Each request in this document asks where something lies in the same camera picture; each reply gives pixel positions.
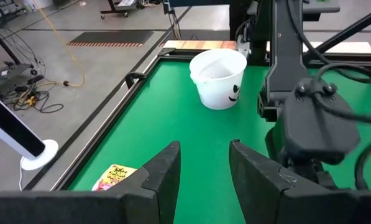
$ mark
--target rubber mat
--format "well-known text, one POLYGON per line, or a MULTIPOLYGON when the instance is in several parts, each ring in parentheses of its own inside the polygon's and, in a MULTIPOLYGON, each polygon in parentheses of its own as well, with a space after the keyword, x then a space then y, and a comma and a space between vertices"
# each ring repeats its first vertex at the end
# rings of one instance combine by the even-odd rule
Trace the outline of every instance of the rubber mat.
POLYGON ((67 45, 73 47, 141 47, 152 34, 150 30, 84 32, 67 45))
MULTIPOLYGON (((175 40, 172 32, 160 46, 168 40, 175 40)), ((181 40, 229 40, 229 30, 181 30, 181 40)))

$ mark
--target green table surface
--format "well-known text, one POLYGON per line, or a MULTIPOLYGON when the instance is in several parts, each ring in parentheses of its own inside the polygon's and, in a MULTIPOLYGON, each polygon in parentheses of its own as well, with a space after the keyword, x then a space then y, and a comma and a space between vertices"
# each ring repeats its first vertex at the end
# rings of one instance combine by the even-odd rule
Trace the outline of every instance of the green table surface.
MULTIPOLYGON (((244 223, 232 184, 229 141, 267 156, 264 137, 273 123, 257 114, 257 93, 267 67, 247 67, 239 101, 224 111, 204 107, 190 78, 189 63, 161 62, 70 186, 90 190, 111 165, 139 168, 173 140, 181 142, 181 180, 175 223, 244 223)), ((334 82, 351 107, 371 114, 371 85, 336 73, 334 82)), ((361 142, 338 166, 325 166, 339 187, 354 188, 354 164, 371 141, 371 125, 359 124, 361 142)), ((371 159, 365 168, 371 188, 371 159)))

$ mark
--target snack bag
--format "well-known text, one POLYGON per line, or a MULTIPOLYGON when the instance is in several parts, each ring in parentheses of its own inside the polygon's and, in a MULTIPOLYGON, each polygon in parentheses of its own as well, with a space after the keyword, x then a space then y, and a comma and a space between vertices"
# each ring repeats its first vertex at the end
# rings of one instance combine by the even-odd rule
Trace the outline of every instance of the snack bag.
POLYGON ((98 181, 94 184, 92 191, 97 190, 107 190, 111 188, 113 185, 119 183, 120 181, 124 180, 132 173, 134 173, 137 169, 120 166, 120 165, 111 165, 104 174, 98 179, 98 181))

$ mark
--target metal frame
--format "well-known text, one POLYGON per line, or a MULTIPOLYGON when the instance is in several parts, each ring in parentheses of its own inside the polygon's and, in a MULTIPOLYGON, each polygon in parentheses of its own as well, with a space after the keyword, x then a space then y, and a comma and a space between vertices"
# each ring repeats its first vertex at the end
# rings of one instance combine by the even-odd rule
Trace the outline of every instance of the metal frame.
MULTIPOLYGON (((292 3, 296 20, 302 28, 303 0, 293 0, 292 3)), ((317 49, 325 54, 327 50, 369 25, 371 13, 323 42, 317 49)), ((258 113, 267 121, 276 121, 286 97, 297 81, 309 77, 307 68, 319 68, 323 63, 315 60, 311 52, 303 53, 286 0, 261 1, 256 25, 250 31, 250 49, 255 53, 250 58, 251 64, 267 65, 267 58, 270 59, 270 71, 258 96, 258 113), (265 48, 269 39, 270 52, 267 54, 265 48)), ((347 62, 371 69, 371 54, 329 54, 327 57, 332 62, 347 62)))
POLYGON ((119 118, 123 115, 127 107, 130 105, 130 102, 134 99, 134 97, 138 94, 140 89, 143 87, 145 82, 152 76, 155 68, 160 62, 167 62, 167 61, 177 61, 177 62, 189 62, 195 55, 197 55, 200 51, 192 51, 192 50, 175 50, 171 51, 169 54, 166 54, 166 51, 162 51, 165 55, 158 55, 156 56, 148 67, 144 70, 144 76, 140 78, 140 74, 130 73, 133 77, 132 81, 129 82, 129 76, 126 76, 122 81, 121 85, 124 86, 126 83, 129 87, 128 92, 123 97, 123 99, 116 105, 114 110, 111 114, 107 117, 104 123, 99 127, 87 145, 81 150, 81 152, 77 155, 75 160, 71 163, 71 165, 66 169, 64 174, 59 178, 59 180, 55 183, 55 185, 51 188, 51 190, 66 190, 69 188, 71 183, 75 180, 76 176, 80 173, 82 168, 84 168, 85 164, 89 161, 91 156, 97 150, 98 146, 103 141, 105 135, 112 129, 115 123, 119 120, 119 118))
MULTIPOLYGON (((6 25, 6 23, 9 20, 9 18, 7 18, 7 15, 8 14, 4 14, 4 12, 2 11, 1 8, 0 8, 0 14, 2 15, 0 17, 0 26, 3 27, 4 25, 6 25)), ((6 79, 3 79, 3 80, 0 79, 0 87, 1 87, 1 85, 7 83, 7 82, 2 82, 2 81, 5 81, 7 79, 9 80, 12 77, 15 77, 15 76, 21 74, 22 72, 24 72, 28 68, 34 69, 34 66, 31 65, 31 64, 21 63, 19 61, 19 59, 17 58, 17 56, 7 46, 7 44, 4 43, 4 41, 3 41, 3 39, 1 37, 0 37, 0 46, 4 49, 4 51, 6 51, 6 53, 10 56, 10 58, 14 61, 14 64, 15 64, 15 67, 14 68, 11 68, 10 66, 7 66, 7 67, 5 67, 5 68, 3 68, 3 69, 0 70, 0 74, 3 71, 7 71, 7 70, 10 71, 10 73, 7 75, 7 78, 6 79)))

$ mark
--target concrete floor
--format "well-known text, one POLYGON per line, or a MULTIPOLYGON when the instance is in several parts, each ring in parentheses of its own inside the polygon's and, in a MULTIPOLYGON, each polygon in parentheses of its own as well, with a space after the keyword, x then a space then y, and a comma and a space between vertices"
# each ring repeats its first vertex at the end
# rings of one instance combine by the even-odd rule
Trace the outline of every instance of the concrete floor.
MULTIPOLYGON (((340 0, 342 11, 337 14, 322 15, 320 22, 305 24, 305 30, 310 30, 307 36, 311 41, 323 41, 334 35, 371 11, 371 0, 340 0)), ((99 10, 107 9, 105 0, 86 0, 85 6, 74 3, 62 10, 46 9, 49 19, 67 41, 74 39, 84 30, 126 30, 150 29, 153 36, 139 48, 105 48, 105 47, 71 47, 78 61, 86 70, 86 83, 81 88, 67 88, 57 86, 50 92, 48 103, 62 103, 64 109, 53 114, 41 114, 36 110, 16 113, 42 139, 55 139, 63 145, 68 138, 79 128, 86 118, 95 110, 117 83, 129 72, 134 65, 152 48, 170 26, 167 16, 163 15, 161 6, 134 11, 127 19, 117 15, 107 15, 105 20, 100 19, 99 10)), ((180 17, 187 7, 178 8, 180 17)), ((226 30, 229 28, 228 6, 193 7, 181 20, 182 29, 213 29, 226 30)), ((62 82, 70 80, 78 83, 81 74, 66 55, 61 42, 52 32, 52 29, 39 12, 21 16, 9 23, 10 29, 17 32, 33 49, 35 54, 42 58, 47 65, 46 77, 62 82)), ((0 30, 3 36, 7 32, 0 30)), ((357 34, 350 40, 369 41, 371 33, 357 34)), ((140 66, 141 72, 149 61, 157 54, 155 49, 140 66)), ((3 61, 9 60, 8 55, 0 47, 0 68, 3 61)), ((52 167, 48 175, 40 181, 36 189, 50 189, 66 167, 84 148, 88 140, 106 119, 126 93, 121 89, 106 107, 97 115, 82 135, 68 148, 67 152, 52 167)), ((19 180, 20 155, 0 141, 0 191, 17 190, 19 180)), ((25 172, 23 186, 37 173, 25 172)))

